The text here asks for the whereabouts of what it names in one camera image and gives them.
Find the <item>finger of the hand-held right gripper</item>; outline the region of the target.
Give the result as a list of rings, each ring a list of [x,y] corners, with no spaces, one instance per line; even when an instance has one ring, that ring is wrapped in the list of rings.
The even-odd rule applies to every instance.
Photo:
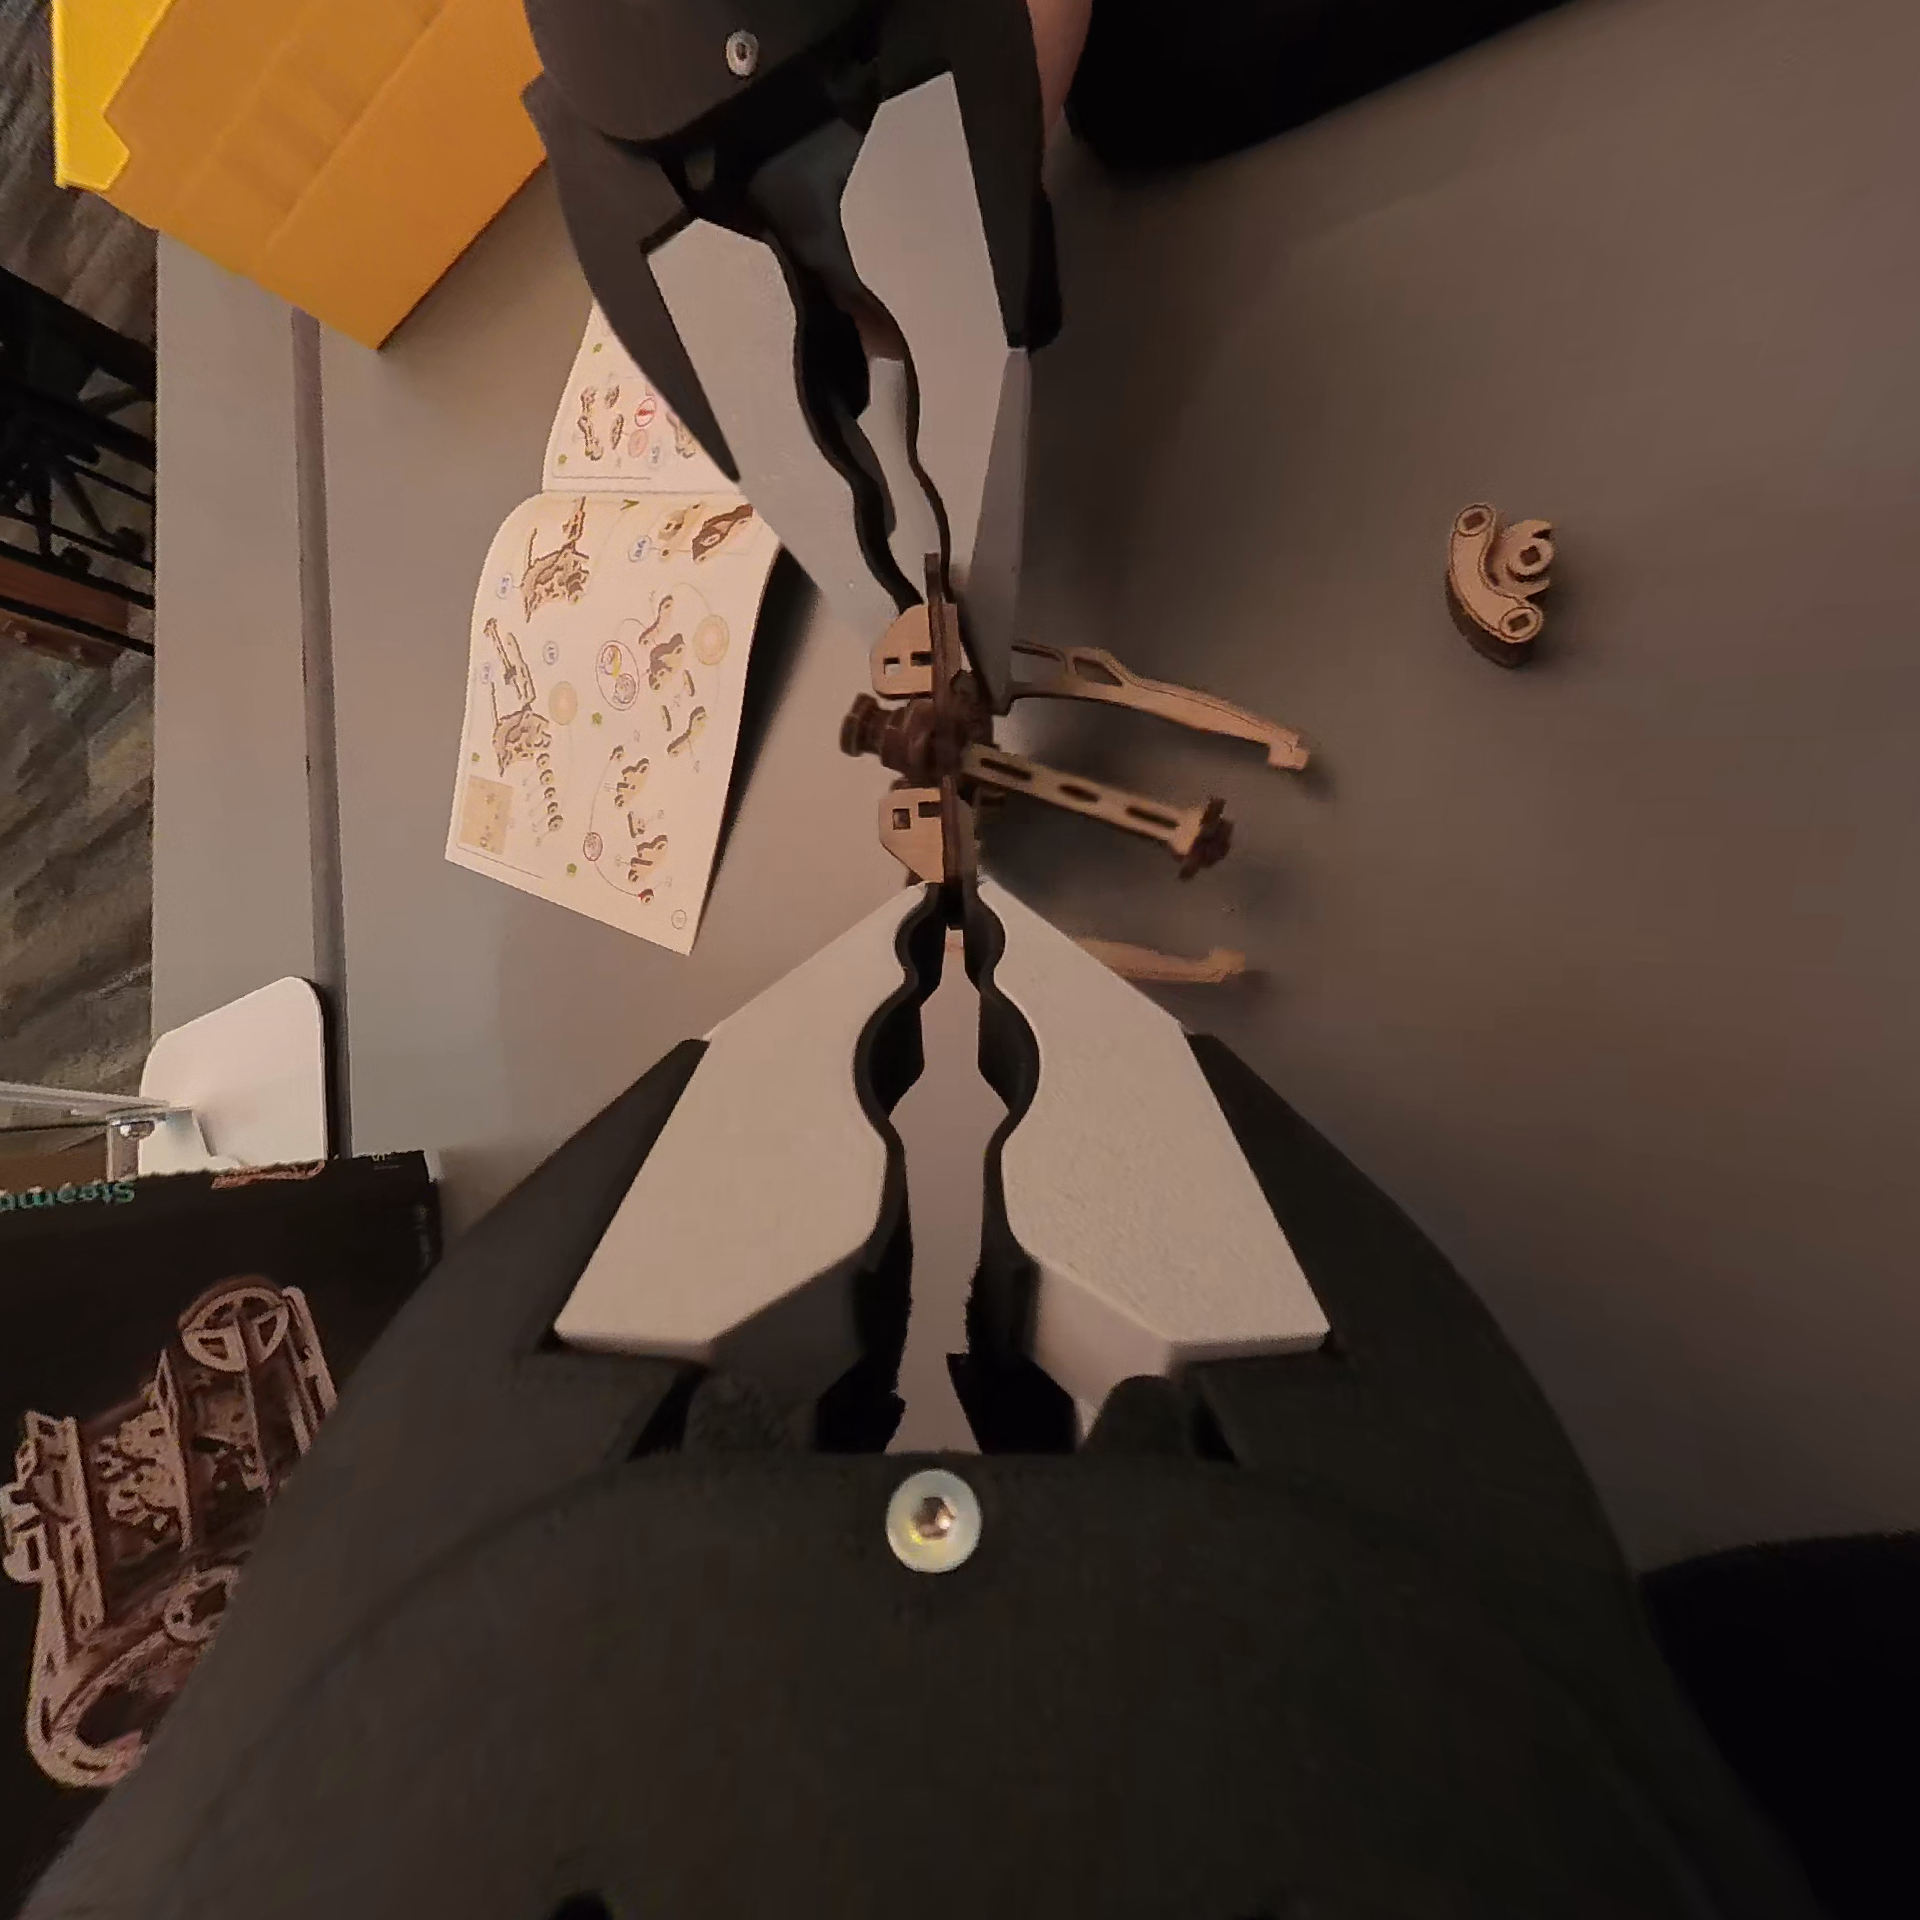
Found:
[[[730,227],[683,227],[650,270],[752,516],[826,611],[909,611],[921,554],[945,549],[918,469],[918,376],[866,362],[855,318]]]
[[[1030,353],[1003,339],[951,72],[873,111],[840,229],[893,318],[860,420],[893,495],[886,549],[909,588],[942,549],[968,643],[1015,643]]]

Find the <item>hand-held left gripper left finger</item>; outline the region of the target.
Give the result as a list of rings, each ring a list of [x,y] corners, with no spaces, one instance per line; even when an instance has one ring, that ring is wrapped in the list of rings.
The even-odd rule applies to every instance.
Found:
[[[893,1131],[921,1080],[945,899],[909,885],[701,1032],[554,1342],[752,1385],[796,1441],[876,1455],[909,1336]]]

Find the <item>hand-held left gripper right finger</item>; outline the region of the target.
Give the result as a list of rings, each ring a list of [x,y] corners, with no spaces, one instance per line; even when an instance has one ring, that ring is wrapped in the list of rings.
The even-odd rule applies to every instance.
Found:
[[[1109,1392],[1329,1347],[1329,1310],[1196,1042],[999,882],[968,899],[986,1145],[979,1449],[1079,1449]]]

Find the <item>wooden model assembly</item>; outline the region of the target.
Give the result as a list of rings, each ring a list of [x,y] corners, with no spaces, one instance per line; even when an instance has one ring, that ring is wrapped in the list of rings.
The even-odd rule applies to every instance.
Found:
[[[1308,770],[1313,751],[1258,709],[1243,709],[1196,687],[1164,687],[1124,665],[1102,646],[1015,643],[1009,704],[1109,704],[1157,716],[1190,734],[1258,751],[1271,770]],[[999,741],[999,704],[974,665],[968,621],[945,588],[945,560],[921,554],[921,596],[873,643],[873,691],[840,716],[840,752],[876,761],[893,791],[876,798],[876,848],[921,885],[968,885],[979,874],[979,810],[1030,798],[1079,821],[1154,841],[1175,882],[1225,858],[1237,821],[1223,798],[1174,806],[1089,770],[1062,770]]]

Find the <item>black model kit box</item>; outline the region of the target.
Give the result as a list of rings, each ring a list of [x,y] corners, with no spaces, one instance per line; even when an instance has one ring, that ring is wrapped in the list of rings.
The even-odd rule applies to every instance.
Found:
[[[437,1259],[432,1152],[4,1183],[4,1907],[150,1754],[268,1504]]]

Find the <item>wooden lever part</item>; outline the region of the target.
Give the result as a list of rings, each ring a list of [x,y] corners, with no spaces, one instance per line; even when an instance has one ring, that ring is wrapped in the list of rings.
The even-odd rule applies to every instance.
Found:
[[[1079,936],[1072,945],[1089,952],[1098,965],[1109,965],[1125,983],[1225,983],[1225,976],[1244,976],[1243,945],[1164,952],[1164,945],[1098,942],[1098,936]]]

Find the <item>illustrated instruction booklet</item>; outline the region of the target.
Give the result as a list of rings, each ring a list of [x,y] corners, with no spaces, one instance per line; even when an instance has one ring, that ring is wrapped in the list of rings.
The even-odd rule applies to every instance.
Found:
[[[497,523],[444,854],[694,952],[779,536],[584,310],[540,489]]]

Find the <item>yellow plastic bin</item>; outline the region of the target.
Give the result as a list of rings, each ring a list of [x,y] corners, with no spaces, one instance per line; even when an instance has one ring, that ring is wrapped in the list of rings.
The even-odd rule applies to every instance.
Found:
[[[540,167],[517,0],[54,0],[54,183],[378,350]]]

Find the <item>black wrist rest pad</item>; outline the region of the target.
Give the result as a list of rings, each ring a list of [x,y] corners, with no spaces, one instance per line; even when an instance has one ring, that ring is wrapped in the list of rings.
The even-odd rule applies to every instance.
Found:
[[[1554,0],[1089,0],[1067,126],[1116,172],[1223,165],[1462,57]]]

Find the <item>white stand base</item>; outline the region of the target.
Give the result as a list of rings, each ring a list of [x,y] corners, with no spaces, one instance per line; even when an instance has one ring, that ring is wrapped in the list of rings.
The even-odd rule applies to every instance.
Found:
[[[153,1131],[139,1140],[139,1177],[328,1157],[315,983],[273,976],[153,1032],[139,1099],[153,1106]]]

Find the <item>curved wooden part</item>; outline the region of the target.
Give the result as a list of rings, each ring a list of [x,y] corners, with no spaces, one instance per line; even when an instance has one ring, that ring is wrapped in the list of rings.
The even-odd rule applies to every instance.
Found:
[[[1462,507],[1443,541],[1443,611],[1458,637],[1494,658],[1524,665],[1543,629],[1554,588],[1554,523],[1504,516],[1494,507]]]

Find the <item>clear acrylic holder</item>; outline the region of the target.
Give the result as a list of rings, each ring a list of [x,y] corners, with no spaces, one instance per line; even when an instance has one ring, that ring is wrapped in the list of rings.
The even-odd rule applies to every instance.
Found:
[[[105,1171],[139,1171],[150,1140],[197,1140],[197,1113],[140,1091],[65,1091],[65,1086],[0,1086],[4,1137],[93,1131],[105,1137]]]

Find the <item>person's dark clothing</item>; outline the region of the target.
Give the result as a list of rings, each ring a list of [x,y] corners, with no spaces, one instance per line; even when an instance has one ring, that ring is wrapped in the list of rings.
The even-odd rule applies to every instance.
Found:
[[[1824,1914],[1920,1914],[1920,1536],[1642,1575],[1661,1665]]]

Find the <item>black metal frame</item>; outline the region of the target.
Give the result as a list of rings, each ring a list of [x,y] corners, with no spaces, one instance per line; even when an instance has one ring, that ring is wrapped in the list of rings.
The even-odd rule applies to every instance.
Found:
[[[153,656],[153,350],[0,272],[0,618],[65,658]]]

